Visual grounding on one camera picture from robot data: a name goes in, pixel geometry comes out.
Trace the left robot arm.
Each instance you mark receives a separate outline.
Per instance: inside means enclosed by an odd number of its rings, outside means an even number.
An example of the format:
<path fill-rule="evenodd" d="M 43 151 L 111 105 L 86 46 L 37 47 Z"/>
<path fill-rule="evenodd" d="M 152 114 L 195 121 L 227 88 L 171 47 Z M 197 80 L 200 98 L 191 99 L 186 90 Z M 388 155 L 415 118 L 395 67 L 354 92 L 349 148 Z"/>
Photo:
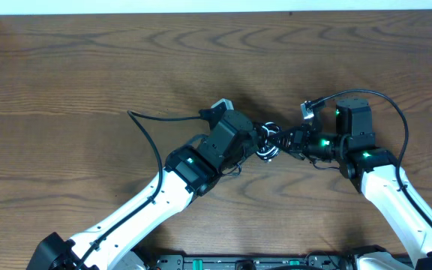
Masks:
<path fill-rule="evenodd" d="M 219 180 L 239 169 L 258 149 L 255 124 L 241 112 L 203 110 L 210 125 L 163 160 L 158 171 L 136 196 L 99 223 L 64 240 L 54 232 L 36 247 L 29 269 L 115 269 L 123 257 L 166 219 L 182 212 Z"/>

